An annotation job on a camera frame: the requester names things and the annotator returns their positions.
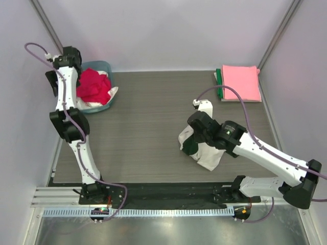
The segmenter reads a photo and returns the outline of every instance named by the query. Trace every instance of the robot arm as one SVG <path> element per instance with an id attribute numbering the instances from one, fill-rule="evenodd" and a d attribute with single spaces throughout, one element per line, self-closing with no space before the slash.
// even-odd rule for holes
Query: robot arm
<path id="1" fill-rule="evenodd" d="M 288 165 L 260 148 L 245 127 L 233 121 L 220 125 L 212 119 L 212 104 L 208 100 L 194 101 L 194 106 L 198 111 L 190 116 L 188 124 L 193 128 L 198 143 L 205 142 L 219 150 L 226 150 L 233 157 L 251 159 L 277 175 L 275 178 L 237 176 L 232 185 L 236 200 L 253 196 L 277 197 L 284 198 L 297 208 L 309 208 L 318 177 L 298 167 L 320 172 L 321 163 L 296 159 L 257 139 L 265 148 L 295 163 L 297 167 Z"/>
<path id="2" fill-rule="evenodd" d="M 101 180 L 101 174 L 94 163 L 89 147 L 88 135 L 90 133 L 90 127 L 86 117 L 76 105 L 76 87 L 79 86 L 79 78 L 82 72 L 80 52 L 71 46 L 64 47 L 62 56 L 47 58 L 53 63 L 53 67 L 65 78 L 65 81 L 62 81 L 62 78 L 54 70 L 48 71 L 45 74 L 52 86 L 54 95 L 58 96 L 56 110 L 50 113 L 50 120 L 60 137 L 69 144 L 76 156 L 82 174 L 83 186 L 81 195 L 88 200 L 102 202 L 108 197 L 108 191 L 105 185 L 94 180 L 94 178 Z M 86 136 L 85 142 L 80 131 L 71 121 L 67 120 L 64 109 L 83 130 Z M 85 171 L 81 161 L 85 169 L 87 169 L 94 178 L 89 176 Z"/>

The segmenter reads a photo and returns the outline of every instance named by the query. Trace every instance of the blue basket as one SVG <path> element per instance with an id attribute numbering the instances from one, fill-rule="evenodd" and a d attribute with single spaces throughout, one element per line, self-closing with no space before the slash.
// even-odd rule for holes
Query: blue basket
<path id="1" fill-rule="evenodd" d="M 109 79 L 111 81 L 111 87 L 115 86 L 114 81 L 113 81 L 111 68 L 110 68 L 110 65 L 108 64 L 108 62 L 101 61 L 101 60 L 99 60 L 99 61 L 90 61 L 90 62 L 82 63 L 81 66 L 82 66 L 83 70 L 91 68 L 93 70 L 103 70 L 103 71 L 105 71 L 106 73 L 108 73 Z M 99 112 L 99 111 L 106 110 L 106 109 L 110 108 L 110 106 L 113 104 L 114 100 L 115 100 L 115 97 L 112 98 L 112 100 L 108 104 L 106 104 L 104 106 L 99 106 L 99 107 L 96 107 L 96 108 L 81 110 L 81 112 L 83 112 L 85 114 L 91 114 L 91 113 L 96 113 L 96 112 Z"/>

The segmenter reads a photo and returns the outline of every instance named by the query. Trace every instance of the red cloth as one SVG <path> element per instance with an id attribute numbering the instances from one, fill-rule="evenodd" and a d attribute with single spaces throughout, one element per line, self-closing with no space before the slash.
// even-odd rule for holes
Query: red cloth
<path id="1" fill-rule="evenodd" d="M 106 75 L 100 75 L 96 70 L 88 68 L 81 74 L 76 95 L 84 102 L 98 102 L 105 105 L 110 100 L 108 94 L 110 89 L 111 82 Z"/>

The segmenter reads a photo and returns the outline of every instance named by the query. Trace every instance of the green cloth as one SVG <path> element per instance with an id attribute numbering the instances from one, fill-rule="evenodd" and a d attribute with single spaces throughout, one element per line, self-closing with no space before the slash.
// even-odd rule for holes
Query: green cloth
<path id="1" fill-rule="evenodd" d="M 217 74 L 217 85 L 223 85 L 223 79 L 221 77 L 221 69 L 216 69 L 216 74 Z M 223 88 L 218 88 L 217 94 L 220 99 L 223 99 L 224 98 Z"/>
<path id="2" fill-rule="evenodd" d="M 195 142 L 194 140 L 194 134 L 192 134 L 189 138 L 187 138 L 184 142 L 183 142 L 183 149 L 182 151 L 190 156 L 193 155 L 195 153 L 197 153 L 199 150 L 199 146 L 198 143 Z"/>

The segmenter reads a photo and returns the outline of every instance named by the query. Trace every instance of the folded pink towel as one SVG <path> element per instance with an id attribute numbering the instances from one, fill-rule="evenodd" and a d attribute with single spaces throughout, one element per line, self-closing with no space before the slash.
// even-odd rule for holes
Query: folded pink towel
<path id="1" fill-rule="evenodd" d="M 223 65 L 221 75 L 223 84 L 236 90 L 244 101 L 261 102 L 258 74 L 256 66 L 228 66 Z M 225 101 L 238 101 L 236 95 L 229 89 L 224 89 Z"/>

